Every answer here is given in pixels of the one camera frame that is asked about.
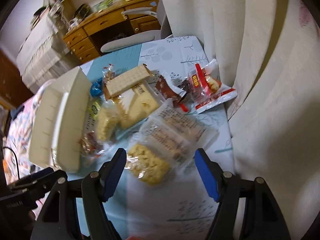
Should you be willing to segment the white plastic storage bin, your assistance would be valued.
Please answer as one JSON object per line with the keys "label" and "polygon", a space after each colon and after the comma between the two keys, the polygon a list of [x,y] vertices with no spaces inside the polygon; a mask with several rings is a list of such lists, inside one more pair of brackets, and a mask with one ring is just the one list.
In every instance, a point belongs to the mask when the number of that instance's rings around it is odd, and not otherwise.
{"label": "white plastic storage bin", "polygon": [[82,138],[91,81],[80,67],[48,85],[36,111],[29,145],[34,165],[67,173],[80,168]]}

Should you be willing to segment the green snack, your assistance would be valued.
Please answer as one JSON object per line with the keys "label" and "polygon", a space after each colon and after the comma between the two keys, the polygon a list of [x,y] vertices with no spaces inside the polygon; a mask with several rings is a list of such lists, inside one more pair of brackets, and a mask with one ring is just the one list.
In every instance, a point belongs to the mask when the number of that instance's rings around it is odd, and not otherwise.
{"label": "green snack", "polygon": [[86,110],[84,132],[94,131],[95,122],[102,105],[101,98],[93,98],[89,100]]}

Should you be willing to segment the printed clear pastry packet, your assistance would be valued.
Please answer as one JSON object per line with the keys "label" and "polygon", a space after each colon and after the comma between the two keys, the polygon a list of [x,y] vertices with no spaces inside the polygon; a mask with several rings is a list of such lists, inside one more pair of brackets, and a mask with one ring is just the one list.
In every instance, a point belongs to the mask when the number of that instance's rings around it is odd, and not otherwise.
{"label": "printed clear pastry packet", "polygon": [[186,167],[198,148],[208,148],[218,130],[175,109],[171,99],[165,100],[140,127],[145,142],[175,167]]}

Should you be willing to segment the white covered cabinet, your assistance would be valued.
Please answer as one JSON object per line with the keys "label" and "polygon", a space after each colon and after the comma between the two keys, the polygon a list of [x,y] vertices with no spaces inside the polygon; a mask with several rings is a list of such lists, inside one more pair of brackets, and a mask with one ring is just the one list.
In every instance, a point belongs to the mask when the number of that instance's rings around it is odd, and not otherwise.
{"label": "white covered cabinet", "polygon": [[67,28],[60,15],[49,10],[21,45],[16,63],[25,86],[32,92],[48,80],[58,78],[78,65],[77,58],[63,41]]}

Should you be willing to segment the dark red snowflake packet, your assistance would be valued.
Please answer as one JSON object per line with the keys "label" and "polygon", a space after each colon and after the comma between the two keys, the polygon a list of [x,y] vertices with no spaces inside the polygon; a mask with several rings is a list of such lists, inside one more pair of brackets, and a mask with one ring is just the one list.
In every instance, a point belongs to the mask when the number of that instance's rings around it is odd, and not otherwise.
{"label": "dark red snowflake packet", "polygon": [[165,99],[170,99],[174,107],[180,107],[184,113],[189,112],[189,108],[184,103],[188,95],[188,89],[185,86],[179,87],[175,85],[173,79],[167,72],[163,72],[159,76],[156,89]]}

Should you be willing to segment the red white jujube packet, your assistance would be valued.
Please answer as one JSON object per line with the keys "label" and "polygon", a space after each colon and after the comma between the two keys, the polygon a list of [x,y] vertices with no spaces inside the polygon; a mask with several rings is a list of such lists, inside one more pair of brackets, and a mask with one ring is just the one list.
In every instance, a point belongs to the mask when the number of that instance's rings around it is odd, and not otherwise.
{"label": "red white jujube packet", "polygon": [[191,112],[200,114],[238,96],[235,88],[220,80],[217,59],[182,62],[188,90],[185,105]]}

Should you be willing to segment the cream cake packet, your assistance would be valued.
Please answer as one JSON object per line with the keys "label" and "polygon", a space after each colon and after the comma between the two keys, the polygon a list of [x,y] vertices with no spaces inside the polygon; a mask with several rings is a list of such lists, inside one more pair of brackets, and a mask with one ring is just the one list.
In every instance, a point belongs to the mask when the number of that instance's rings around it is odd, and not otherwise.
{"label": "cream cake packet", "polygon": [[146,81],[134,85],[113,99],[119,114],[119,126],[129,129],[147,118],[165,101]]}

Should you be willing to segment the wooden desk with drawers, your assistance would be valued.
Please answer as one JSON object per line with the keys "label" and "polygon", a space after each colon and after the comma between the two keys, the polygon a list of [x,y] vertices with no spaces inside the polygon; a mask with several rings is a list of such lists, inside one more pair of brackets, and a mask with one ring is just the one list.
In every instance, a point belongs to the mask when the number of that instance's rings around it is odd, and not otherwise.
{"label": "wooden desk with drawers", "polygon": [[118,1],[101,12],[89,15],[72,28],[63,41],[81,63],[86,63],[103,55],[100,48],[107,42],[135,34],[130,21],[143,15],[123,16],[122,12],[140,7],[152,7],[152,11],[156,11],[158,1]]}

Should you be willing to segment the wooden door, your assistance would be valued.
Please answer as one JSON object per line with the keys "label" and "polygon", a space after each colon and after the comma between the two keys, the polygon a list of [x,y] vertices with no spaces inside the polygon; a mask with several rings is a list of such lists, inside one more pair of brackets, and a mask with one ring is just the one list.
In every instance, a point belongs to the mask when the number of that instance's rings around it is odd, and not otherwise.
{"label": "wooden door", "polygon": [[1,51],[0,70],[1,105],[7,109],[15,109],[34,96],[26,87],[17,67]]}

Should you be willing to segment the round crumbly cake packet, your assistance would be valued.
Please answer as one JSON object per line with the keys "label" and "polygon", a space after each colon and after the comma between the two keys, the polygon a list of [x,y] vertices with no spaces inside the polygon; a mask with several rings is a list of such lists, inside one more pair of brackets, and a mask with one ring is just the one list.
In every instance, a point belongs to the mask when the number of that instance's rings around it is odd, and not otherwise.
{"label": "round crumbly cake packet", "polygon": [[140,139],[129,142],[125,169],[149,186],[163,184],[175,171],[176,163],[160,144]]}

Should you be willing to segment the grey office chair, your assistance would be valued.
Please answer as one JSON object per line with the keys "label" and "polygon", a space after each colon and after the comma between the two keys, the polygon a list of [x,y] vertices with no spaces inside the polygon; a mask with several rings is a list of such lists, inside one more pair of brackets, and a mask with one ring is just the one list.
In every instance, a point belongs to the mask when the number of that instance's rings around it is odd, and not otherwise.
{"label": "grey office chair", "polygon": [[130,21],[135,31],[134,35],[107,42],[100,48],[102,53],[110,53],[133,45],[172,37],[172,30],[162,0],[158,1],[156,11],[152,11],[152,7],[140,7],[125,10],[121,14],[123,16],[143,16]]}

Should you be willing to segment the cream leaf-print curtain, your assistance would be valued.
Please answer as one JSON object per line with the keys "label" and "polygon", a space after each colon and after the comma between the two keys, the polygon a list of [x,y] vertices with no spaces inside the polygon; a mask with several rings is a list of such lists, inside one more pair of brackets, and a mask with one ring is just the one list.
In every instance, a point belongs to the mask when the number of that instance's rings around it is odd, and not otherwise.
{"label": "cream leaf-print curtain", "polygon": [[263,177],[301,239],[319,213],[319,25],[302,0],[163,0],[175,36],[196,36],[221,81],[234,165]]}

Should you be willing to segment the blue candy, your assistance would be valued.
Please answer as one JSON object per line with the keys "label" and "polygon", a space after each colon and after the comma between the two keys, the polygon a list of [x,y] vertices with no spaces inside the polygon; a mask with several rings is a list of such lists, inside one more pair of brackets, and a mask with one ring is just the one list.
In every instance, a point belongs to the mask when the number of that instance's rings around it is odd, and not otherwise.
{"label": "blue candy", "polygon": [[91,97],[100,97],[103,95],[103,78],[99,78],[96,81],[94,81],[90,88],[90,95]]}

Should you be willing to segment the floral pink quilt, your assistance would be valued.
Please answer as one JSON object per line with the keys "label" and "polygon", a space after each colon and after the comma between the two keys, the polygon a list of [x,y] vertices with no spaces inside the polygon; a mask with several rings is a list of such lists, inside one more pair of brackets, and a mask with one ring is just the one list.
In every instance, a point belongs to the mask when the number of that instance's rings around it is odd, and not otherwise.
{"label": "floral pink quilt", "polygon": [[11,122],[8,136],[4,139],[4,173],[7,183],[13,183],[20,178],[42,170],[29,160],[29,146],[33,131],[35,116],[40,106],[45,89],[54,82],[46,81],[36,94],[22,104],[23,111],[18,113]]}

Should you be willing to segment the brown wafer biscuit pack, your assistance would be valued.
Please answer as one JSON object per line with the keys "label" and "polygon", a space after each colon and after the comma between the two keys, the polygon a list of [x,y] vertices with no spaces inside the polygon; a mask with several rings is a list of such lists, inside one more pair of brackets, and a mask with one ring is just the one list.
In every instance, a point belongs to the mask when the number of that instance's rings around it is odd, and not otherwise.
{"label": "brown wafer biscuit pack", "polygon": [[122,92],[127,91],[136,84],[153,76],[146,64],[141,64],[120,74],[112,80],[105,83],[103,92],[106,100],[119,96]]}

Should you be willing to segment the rice crisp clear packet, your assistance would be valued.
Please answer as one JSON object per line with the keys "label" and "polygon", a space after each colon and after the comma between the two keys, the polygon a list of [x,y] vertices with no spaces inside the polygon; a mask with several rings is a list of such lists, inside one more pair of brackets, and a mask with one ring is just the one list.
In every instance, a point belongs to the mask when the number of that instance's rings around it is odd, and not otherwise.
{"label": "rice crisp clear packet", "polygon": [[95,121],[95,136],[97,141],[110,141],[118,123],[119,114],[116,106],[113,104],[102,105]]}

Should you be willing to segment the nut bar clear wrapper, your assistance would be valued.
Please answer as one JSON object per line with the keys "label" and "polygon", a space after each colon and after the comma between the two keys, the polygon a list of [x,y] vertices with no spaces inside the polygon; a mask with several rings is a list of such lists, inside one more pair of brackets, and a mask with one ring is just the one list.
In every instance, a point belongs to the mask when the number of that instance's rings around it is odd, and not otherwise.
{"label": "nut bar clear wrapper", "polygon": [[115,78],[114,65],[109,63],[103,68],[103,82],[108,83]]}

